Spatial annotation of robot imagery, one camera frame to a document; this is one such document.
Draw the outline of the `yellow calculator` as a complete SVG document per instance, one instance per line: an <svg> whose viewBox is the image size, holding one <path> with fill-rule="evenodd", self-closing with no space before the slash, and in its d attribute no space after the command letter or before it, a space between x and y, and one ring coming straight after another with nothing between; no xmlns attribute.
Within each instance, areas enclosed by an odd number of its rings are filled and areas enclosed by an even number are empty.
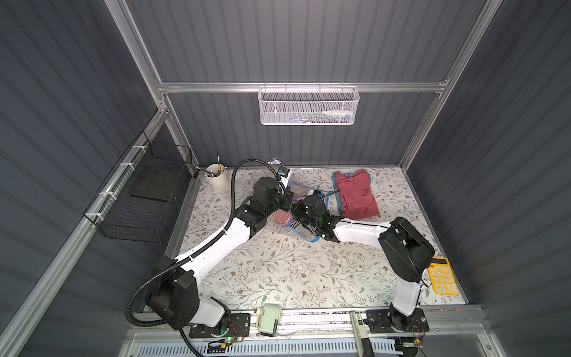
<svg viewBox="0 0 571 357"><path fill-rule="evenodd" d="M439 295L458 296L459 289L449 261L444 257L434 257L428 267L431 286Z"/></svg>

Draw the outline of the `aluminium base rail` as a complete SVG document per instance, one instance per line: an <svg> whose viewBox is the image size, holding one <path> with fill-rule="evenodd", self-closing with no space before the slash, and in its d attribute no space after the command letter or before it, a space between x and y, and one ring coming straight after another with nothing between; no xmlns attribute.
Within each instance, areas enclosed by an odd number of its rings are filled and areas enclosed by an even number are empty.
<svg viewBox="0 0 571 357"><path fill-rule="evenodd" d="M277 336L262 336L258 317L249 312L248 336L224 356L358 356L368 338L376 356L502 356L483 310L477 305L424 306L427 326L411 333L371 333L367 308L286 309Z"/></svg>

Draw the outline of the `red ribbed garment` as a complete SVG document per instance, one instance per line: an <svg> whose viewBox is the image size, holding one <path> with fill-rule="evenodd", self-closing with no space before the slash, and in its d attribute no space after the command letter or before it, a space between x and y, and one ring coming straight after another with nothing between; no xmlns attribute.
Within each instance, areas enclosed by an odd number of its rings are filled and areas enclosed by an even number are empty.
<svg viewBox="0 0 571 357"><path fill-rule="evenodd" d="M379 215L379 207L370 187L370 175L365 169L344 174L335 172L335 189L339 208L344 217L364 220Z"/></svg>

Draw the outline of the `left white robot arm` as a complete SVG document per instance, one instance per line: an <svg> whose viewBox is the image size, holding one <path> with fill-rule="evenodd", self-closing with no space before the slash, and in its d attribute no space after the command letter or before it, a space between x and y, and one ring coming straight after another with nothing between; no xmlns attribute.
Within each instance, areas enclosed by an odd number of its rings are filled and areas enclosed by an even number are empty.
<svg viewBox="0 0 571 357"><path fill-rule="evenodd" d="M157 274L170 269L148 285L145 302L173 330L201 324L226 330L229 309L214 298L200 297L199 287L208 272L235 248L248 242L267 224L274 212L291 208L293 193L288 188L290 173L279 171L279 180L260 178L247 204L233 211L228 228L220 228L190 251L171 259L162 257L154 268ZM283 184L285 196L280 195Z"/></svg>

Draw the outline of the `clear vacuum bag blue zip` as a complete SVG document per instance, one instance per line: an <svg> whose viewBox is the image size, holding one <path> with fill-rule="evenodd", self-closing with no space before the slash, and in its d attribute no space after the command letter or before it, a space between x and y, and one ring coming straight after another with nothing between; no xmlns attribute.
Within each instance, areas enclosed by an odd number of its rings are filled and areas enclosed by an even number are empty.
<svg viewBox="0 0 571 357"><path fill-rule="evenodd" d="M270 215L270 220L284 231L293 233L306 242L330 238L330 233L322 227L326 215L324 192L293 181L292 171L281 165L279 160L274 160L271 164L281 182L291 190L293 198L288 210L278 209Z"/></svg>

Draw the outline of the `striped garment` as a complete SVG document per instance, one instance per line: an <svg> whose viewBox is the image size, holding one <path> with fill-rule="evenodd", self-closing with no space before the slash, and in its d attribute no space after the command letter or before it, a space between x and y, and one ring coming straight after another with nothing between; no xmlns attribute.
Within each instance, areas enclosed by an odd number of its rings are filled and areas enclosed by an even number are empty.
<svg viewBox="0 0 571 357"><path fill-rule="evenodd" d="M300 187L293 187L293 199L290 209L278 209L272 215L270 215L270 220L280 227L289 226L293 222L293 215L292 212L295 209L296 205L298 205L304 198L307 197L309 190Z"/></svg>

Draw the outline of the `small green white box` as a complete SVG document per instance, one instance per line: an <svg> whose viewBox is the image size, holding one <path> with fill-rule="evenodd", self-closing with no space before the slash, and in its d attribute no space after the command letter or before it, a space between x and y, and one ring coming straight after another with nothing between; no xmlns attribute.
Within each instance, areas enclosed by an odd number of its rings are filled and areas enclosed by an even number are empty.
<svg viewBox="0 0 571 357"><path fill-rule="evenodd" d="M282 306L267 303L257 310L257 329L261 336L276 337L277 329L282 317Z"/></svg>

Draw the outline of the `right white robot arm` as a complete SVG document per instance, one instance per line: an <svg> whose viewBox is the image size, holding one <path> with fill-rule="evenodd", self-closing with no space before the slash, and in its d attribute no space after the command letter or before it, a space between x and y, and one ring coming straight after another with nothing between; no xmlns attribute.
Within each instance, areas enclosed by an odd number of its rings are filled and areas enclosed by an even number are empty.
<svg viewBox="0 0 571 357"><path fill-rule="evenodd" d="M390 326L397 332L413 327L422 278L435 249L408 220L397 217L389 223L371 223L332 215L319 193L293 205L291 213L295 223L327 241L382 249L396 275L396 291L388 310Z"/></svg>

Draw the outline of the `blue tank top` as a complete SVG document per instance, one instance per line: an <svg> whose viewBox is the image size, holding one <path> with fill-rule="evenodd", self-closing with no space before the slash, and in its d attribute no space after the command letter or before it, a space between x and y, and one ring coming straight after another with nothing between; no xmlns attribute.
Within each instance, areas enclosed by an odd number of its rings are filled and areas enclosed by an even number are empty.
<svg viewBox="0 0 571 357"><path fill-rule="evenodd" d="M338 215L343 215L343 208L342 208L342 200L341 200L341 192L339 190L339 186L338 186L338 177L342 176L343 173L340 171L335 171L332 174L332 182L333 182L333 188L334 188L334 197L335 197L335 201L336 201L336 205L337 205L337 210L338 210Z"/></svg>

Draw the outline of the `white cup with tools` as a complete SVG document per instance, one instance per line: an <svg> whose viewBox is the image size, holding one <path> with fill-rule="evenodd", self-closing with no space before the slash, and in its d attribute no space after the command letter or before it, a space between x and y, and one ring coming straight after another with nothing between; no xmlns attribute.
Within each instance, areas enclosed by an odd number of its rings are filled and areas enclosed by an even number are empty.
<svg viewBox="0 0 571 357"><path fill-rule="evenodd" d="M215 193L226 192L230 189L230 179L226 166L221 163L220 157L217 161L207 167L197 167L197 169L205 174L205 178L211 189Z"/></svg>

